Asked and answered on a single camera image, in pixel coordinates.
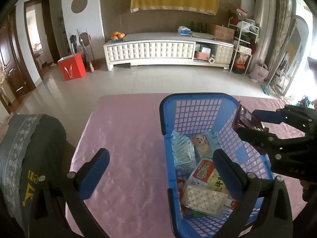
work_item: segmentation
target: metal screw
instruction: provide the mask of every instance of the metal screw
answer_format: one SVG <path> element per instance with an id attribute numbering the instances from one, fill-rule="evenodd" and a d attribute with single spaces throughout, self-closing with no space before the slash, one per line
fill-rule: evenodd
<path id="1" fill-rule="evenodd" d="M 284 181 L 284 178 L 283 178 L 282 176 L 277 176 L 276 179 L 277 179 L 278 181 Z"/>
<path id="2" fill-rule="evenodd" d="M 75 177 L 75 175 L 76 175 L 75 172 L 69 172 L 69 173 L 67 174 L 67 178 L 73 179 L 73 178 Z"/>
<path id="3" fill-rule="evenodd" d="M 254 179 L 256 177 L 256 174 L 253 173 L 253 172 L 248 172 L 247 173 L 247 176 L 250 178 L 250 179 Z"/>
<path id="4" fill-rule="evenodd" d="M 45 176 L 40 176 L 39 181 L 45 181 Z"/>

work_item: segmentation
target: paper towel roll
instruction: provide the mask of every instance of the paper towel roll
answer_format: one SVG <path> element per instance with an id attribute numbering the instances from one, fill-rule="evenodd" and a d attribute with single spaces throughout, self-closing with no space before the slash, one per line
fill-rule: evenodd
<path id="1" fill-rule="evenodd" d="M 215 62 L 215 58 L 213 58 L 212 56 L 209 57 L 209 60 L 208 60 L 209 63 L 213 64 Z"/>

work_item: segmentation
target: basket handle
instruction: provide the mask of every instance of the basket handle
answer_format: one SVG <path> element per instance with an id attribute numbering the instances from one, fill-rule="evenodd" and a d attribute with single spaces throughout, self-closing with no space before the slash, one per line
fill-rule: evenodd
<path id="1" fill-rule="evenodd" d="M 168 205 L 170 208 L 170 219 L 171 219 L 171 226 L 172 232 L 176 238 L 182 238 L 180 235 L 178 228 L 177 228 L 177 220 L 176 220 L 176 213 L 175 213 L 175 203 L 173 198 L 173 189 L 167 189 L 167 197 L 168 197 Z"/>

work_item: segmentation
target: white cabinet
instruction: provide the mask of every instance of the white cabinet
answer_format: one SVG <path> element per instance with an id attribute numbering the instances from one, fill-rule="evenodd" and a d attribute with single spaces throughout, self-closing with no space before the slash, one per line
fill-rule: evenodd
<path id="1" fill-rule="evenodd" d="M 199 63 L 194 61 L 196 42 L 206 42 L 216 44 L 218 53 L 217 63 Z M 123 42 L 104 45 L 108 70 L 111 71 L 113 65 L 130 63 L 131 65 L 150 64 L 190 64 L 190 65 L 210 65 L 228 67 L 233 44 L 221 41 L 180 36 L 178 33 L 141 33 L 130 34 Z"/>

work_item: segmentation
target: doorway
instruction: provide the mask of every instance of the doorway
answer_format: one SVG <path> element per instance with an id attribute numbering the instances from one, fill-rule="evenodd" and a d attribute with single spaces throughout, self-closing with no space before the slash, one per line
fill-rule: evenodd
<path id="1" fill-rule="evenodd" d="M 30 0 L 24 3 L 24 21 L 30 51 L 41 79 L 60 59 L 53 31 L 50 0 Z"/>
<path id="2" fill-rule="evenodd" d="M 0 29 L 0 55 L 0 101 L 11 113 L 17 109 L 24 97 L 35 89 L 17 37 L 15 7 Z"/>

